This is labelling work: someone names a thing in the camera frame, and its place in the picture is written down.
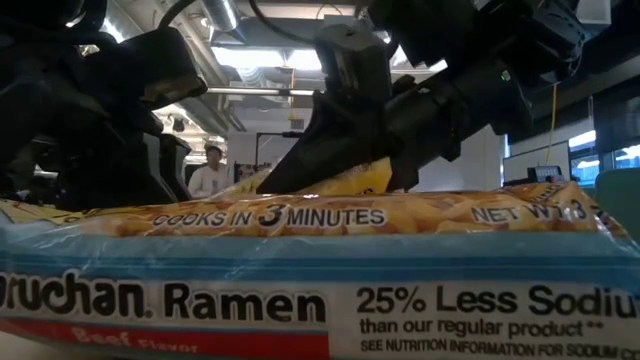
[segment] white shirt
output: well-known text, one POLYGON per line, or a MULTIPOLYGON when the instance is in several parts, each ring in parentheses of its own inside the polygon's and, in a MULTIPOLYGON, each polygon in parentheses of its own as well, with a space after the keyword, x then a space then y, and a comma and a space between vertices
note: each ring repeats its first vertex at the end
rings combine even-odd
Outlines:
POLYGON ((203 166, 193 172, 189 180, 189 193, 194 199, 213 196, 229 186, 225 167, 220 164, 218 171, 203 166))

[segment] person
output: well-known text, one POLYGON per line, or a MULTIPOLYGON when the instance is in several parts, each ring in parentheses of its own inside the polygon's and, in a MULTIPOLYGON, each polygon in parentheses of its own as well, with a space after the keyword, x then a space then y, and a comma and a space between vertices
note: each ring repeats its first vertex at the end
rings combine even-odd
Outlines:
POLYGON ((229 185, 225 166, 220 163, 222 150, 217 146, 207 146, 206 153, 207 164, 189 179, 189 193, 194 199, 213 196, 229 185))

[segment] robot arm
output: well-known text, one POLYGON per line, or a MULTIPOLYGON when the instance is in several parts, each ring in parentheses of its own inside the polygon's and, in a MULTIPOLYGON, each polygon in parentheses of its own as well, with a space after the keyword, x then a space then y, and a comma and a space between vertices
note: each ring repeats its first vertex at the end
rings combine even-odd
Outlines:
POLYGON ((445 59, 448 68, 415 84, 390 83, 385 44, 347 26, 323 29, 316 51, 327 91, 314 94, 308 129, 258 188, 288 193, 390 157, 387 190, 409 189, 418 170, 491 124, 505 134, 531 121, 523 88, 549 86, 575 73, 586 33, 575 4, 562 0, 376 0, 374 25, 402 46, 415 66, 445 59))

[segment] yellow cable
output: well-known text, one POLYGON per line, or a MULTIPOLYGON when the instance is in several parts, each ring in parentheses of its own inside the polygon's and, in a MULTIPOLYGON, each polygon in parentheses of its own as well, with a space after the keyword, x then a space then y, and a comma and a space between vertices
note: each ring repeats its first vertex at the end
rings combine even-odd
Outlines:
POLYGON ((556 113, 558 106, 558 85, 553 85, 553 103, 551 105, 551 130, 549 131, 549 147, 547 147, 547 165, 551 156, 551 145, 553 144, 553 130, 556 128, 556 113))

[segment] ramen noodle block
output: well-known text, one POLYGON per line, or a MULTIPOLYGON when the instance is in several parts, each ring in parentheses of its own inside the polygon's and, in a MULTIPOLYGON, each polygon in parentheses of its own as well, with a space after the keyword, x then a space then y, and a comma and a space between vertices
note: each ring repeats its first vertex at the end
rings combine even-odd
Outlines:
POLYGON ((314 195, 0 202, 0 330, 127 359, 640 357, 638 246, 576 184, 326 196, 384 191, 370 166, 314 195))

